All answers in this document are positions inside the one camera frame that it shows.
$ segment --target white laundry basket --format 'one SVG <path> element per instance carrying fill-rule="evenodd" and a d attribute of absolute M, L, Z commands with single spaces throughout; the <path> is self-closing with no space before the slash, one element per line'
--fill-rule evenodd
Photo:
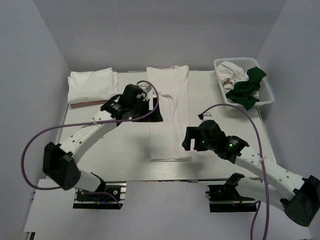
<path fill-rule="evenodd" d="M 244 72 L 246 73 L 247 70 L 252 69 L 254 67 L 258 67 L 260 68 L 258 62 L 252 58 L 252 57 L 230 57 L 230 58 L 219 58 L 214 60 L 213 65 L 214 65 L 214 69 L 217 68 L 217 66 L 219 66 L 221 63 L 228 61 L 231 62 L 237 66 L 239 66 L 240 68 L 242 68 L 244 70 Z M 231 104 L 237 107 L 241 107 L 244 109 L 244 107 L 241 104 L 238 103 L 232 103 L 230 102 L 226 95 L 225 95 L 225 91 L 224 91 L 224 86 L 222 84 L 222 82 L 219 80 L 219 86 L 220 86 L 220 90 L 223 96 L 223 100 L 226 104 Z M 255 103 L 255 105 L 252 107 L 253 109 L 259 108 L 265 104 L 271 104 L 274 101 L 274 95 L 272 94 L 272 91 L 267 83 L 266 78 L 264 77 L 260 83 L 260 89 L 259 89 L 259 100 L 258 102 Z"/>

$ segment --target green cloth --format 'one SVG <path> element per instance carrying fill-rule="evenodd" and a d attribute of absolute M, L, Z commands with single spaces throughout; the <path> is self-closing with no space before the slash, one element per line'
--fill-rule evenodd
<path fill-rule="evenodd" d="M 236 104 L 241 104 L 246 110 L 249 110 L 256 102 L 259 102 L 259 99 L 253 97 L 252 94 L 260 89 L 260 82 L 267 74 L 258 67 L 249 69 L 246 74 L 249 80 L 237 82 L 233 90 L 230 90 L 225 96 L 227 99 Z"/>

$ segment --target purple cable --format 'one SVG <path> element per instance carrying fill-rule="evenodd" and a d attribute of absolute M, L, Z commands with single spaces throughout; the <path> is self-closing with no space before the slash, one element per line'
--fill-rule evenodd
<path fill-rule="evenodd" d="M 259 136 L 258 129 L 257 129 L 254 121 L 251 119 L 251 117 L 245 111 L 243 111 L 241 108 L 239 108 L 237 106 L 234 106 L 234 105 L 231 105 L 231 104 L 227 104 L 227 103 L 219 103 L 219 104 L 212 105 L 211 107 L 208 107 L 206 110 L 204 110 L 201 113 L 201 115 L 205 114 L 210 109 L 213 109 L 213 108 L 218 107 L 218 106 L 229 106 L 229 107 L 238 109 L 239 111 L 241 111 L 249 119 L 249 121 L 251 122 L 251 124 L 252 124 L 252 126 L 254 128 L 254 131 L 255 131 L 255 134 L 256 134 L 256 138 L 258 140 L 260 158 L 263 159 L 262 144 L 261 144 L 261 139 L 260 139 L 260 136 Z M 265 227 L 264 227 L 264 233 L 263 233 L 263 238 L 262 239 L 266 240 L 267 239 L 267 234 L 268 234 L 268 228 L 269 228 L 269 218 L 270 218 L 270 197 L 269 197 L 266 166 L 265 166 L 265 163 L 264 163 L 263 160 L 261 161 L 261 166 L 262 166 L 262 172 L 263 172 L 263 181 L 264 181 L 264 187 L 265 187 L 265 203 L 266 203 Z M 256 218 L 258 216 L 258 212 L 259 212 L 260 206 L 261 206 L 261 202 L 259 201 L 258 207 L 256 209 L 256 212 L 254 214 L 254 217 L 253 217 L 252 223 L 251 223 L 250 240 L 254 239 L 254 237 L 253 237 L 253 235 L 254 235 L 254 226 L 255 226 L 255 221 L 256 221 Z"/>
<path fill-rule="evenodd" d="M 119 203 L 119 201 L 112 194 L 110 194 L 109 192 L 106 192 L 106 191 L 84 191 L 84 190 L 82 190 L 81 192 L 85 193 L 85 194 L 92 194 L 92 195 L 93 194 L 105 194 L 105 195 L 108 195 L 109 197 L 111 197 L 116 202 L 116 204 L 118 204 L 120 209 L 122 208 L 122 206 Z"/>
<path fill-rule="evenodd" d="M 137 118 L 134 118 L 134 119 L 123 119 L 123 120 L 105 120 L 105 121 L 96 121 L 96 122 L 93 122 L 93 121 L 89 121 L 89 122 L 80 122 L 80 123 L 71 123 L 71 124 L 64 124 L 64 125 L 58 125 L 58 126 L 51 126 L 51 127 L 48 127 L 40 132 L 38 132 L 36 135 L 34 135 L 29 141 L 28 143 L 25 145 L 23 151 L 22 151 L 22 155 L 21 155 L 21 171 L 22 171 L 22 176 L 25 180 L 25 182 L 32 188 L 34 189 L 37 189 L 37 190 L 54 190 L 54 189 L 60 189 L 61 187 L 60 186 L 56 186 L 56 187 L 38 187 L 37 185 L 34 185 L 30 182 L 30 180 L 28 179 L 27 175 L 26 175 L 26 171 L 25 171 L 25 157 L 26 157 L 26 152 L 28 150 L 28 148 L 30 147 L 31 143 L 37 138 L 39 137 L 41 134 L 44 134 L 50 130 L 54 130 L 54 129 L 61 129 L 61 128 L 69 128 L 69 127 L 77 127 L 77 126 L 91 126 L 91 125 L 95 125 L 95 124 L 107 124 L 107 123 L 123 123 L 123 122 L 135 122 L 135 121 L 139 121 L 141 119 L 144 119 L 148 116 L 150 116 L 159 106 L 159 93 L 157 91 L 157 89 L 155 88 L 155 86 L 151 83 L 151 82 L 148 82 L 148 81 L 138 81 L 136 84 L 140 84 L 140 83 L 147 83 L 149 84 L 155 94 L 156 94 L 156 104 L 154 106 L 154 108 L 148 112 L 147 114 L 143 115 L 143 116 L 140 116 L 140 117 L 137 117 Z"/>

